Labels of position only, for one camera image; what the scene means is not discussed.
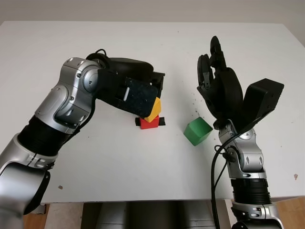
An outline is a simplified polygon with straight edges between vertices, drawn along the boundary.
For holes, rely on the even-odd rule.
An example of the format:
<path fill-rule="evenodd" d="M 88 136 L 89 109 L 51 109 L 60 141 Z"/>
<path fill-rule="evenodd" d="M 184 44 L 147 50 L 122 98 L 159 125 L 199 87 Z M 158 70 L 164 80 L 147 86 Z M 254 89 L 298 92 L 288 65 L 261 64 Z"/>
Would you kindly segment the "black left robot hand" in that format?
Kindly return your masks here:
<path fill-rule="evenodd" d="M 118 74 L 156 87 L 158 89 L 157 97 L 161 98 L 165 73 L 155 72 L 153 66 L 144 61 L 114 57 L 111 57 L 110 61 Z"/>

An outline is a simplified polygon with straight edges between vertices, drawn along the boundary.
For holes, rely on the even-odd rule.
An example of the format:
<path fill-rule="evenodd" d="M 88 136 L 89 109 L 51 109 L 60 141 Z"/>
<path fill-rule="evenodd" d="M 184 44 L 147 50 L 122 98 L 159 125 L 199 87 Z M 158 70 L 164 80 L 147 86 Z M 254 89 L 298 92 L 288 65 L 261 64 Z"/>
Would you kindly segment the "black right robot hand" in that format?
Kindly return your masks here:
<path fill-rule="evenodd" d="M 224 128 L 241 111 L 243 92 L 234 70 L 227 66 L 219 39 L 213 36 L 210 53 L 200 55 L 197 62 L 197 90 L 210 113 L 216 118 L 216 130 Z"/>

